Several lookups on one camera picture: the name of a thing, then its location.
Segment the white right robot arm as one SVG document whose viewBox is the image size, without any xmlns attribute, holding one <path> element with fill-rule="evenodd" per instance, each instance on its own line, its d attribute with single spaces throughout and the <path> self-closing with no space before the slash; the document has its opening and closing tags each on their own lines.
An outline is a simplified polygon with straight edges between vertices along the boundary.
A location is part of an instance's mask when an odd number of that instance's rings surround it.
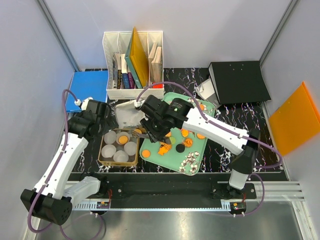
<svg viewBox="0 0 320 240">
<path fill-rule="evenodd" d="M 135 100 L 134 107 L 144 113 L 140 121 L 152 143 L 165 141 L 171 129 L 184 129 L 200 134 L 227 148 L 235 155 L 231 163 L 231 175 L 227 185 L 228 195 L 239 198 L 245 192 L 245 184 L 253 172 L 258 153 L 258 130 L 246 131 L 221 122 L 204 113 L 198 102 L 174 98 L 171 103 L 149 95 L 145 100 Z"/>
</svg>

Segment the black sandwich cookie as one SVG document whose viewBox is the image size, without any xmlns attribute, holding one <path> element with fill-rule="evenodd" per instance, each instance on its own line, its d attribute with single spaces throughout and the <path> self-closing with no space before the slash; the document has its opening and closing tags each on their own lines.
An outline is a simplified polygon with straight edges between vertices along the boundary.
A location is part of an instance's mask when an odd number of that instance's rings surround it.
<svg viewBox="0 0 320 240">
<path fill-rule="evenodd" d="M 178 153 L 183 153 L 185 151 L 185 146 L 181 143 L 181 144 L 177 144 L 176 147 L 175 147 L 175 150 L 178 152 Z"/>
</svg>

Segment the round dotted orange biscuit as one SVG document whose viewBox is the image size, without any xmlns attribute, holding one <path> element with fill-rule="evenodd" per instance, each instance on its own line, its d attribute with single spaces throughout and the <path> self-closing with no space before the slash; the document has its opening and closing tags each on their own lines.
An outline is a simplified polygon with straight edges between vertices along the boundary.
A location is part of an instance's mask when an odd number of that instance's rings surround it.
<svg viewBox="0 0 320 240">
<path fill-rule="evenodd" d="M 198 139 L 201 139 L 201 140 L 206 138 L 204 135 L 201 135 L 199 133 L 197 133 L 196 136 Z"/>
</svg>

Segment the bear print tin lid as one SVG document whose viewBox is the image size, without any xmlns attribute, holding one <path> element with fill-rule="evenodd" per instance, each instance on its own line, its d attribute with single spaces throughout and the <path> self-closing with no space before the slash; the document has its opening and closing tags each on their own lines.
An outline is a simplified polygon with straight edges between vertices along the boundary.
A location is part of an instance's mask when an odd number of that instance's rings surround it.
<svg viewBox="0 0 320 240">
<path fill-rule="evenodd" d="M 146 117 L 139 107 L 145 99 L 130 100 L 114 107 L 114 114 L 120 129 L 132 129 L 141 126 L 140 121 Z"/>
</svg>

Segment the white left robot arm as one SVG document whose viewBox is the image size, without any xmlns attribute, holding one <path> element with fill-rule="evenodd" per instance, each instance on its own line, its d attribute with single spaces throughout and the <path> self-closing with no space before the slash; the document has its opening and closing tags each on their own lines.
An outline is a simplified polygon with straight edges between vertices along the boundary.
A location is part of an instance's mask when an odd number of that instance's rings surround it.
<svg viewBox="0 0 320 240">
<path fill-rule="evenodd" d="M 91 195 L 103 198 L 108 193 L 107 179 L 98 173 L 90 173 L 66 188 L 73 167 L 90 140 L 118 127 L 108 103 L 87 98 L 80 108 L 81 112 L 67 121 L 67 132 L 42 178 L 33 189 L 24 189 L 20 195 L 29 217 L 61 226 L 74 206 Z"/>
</svg>

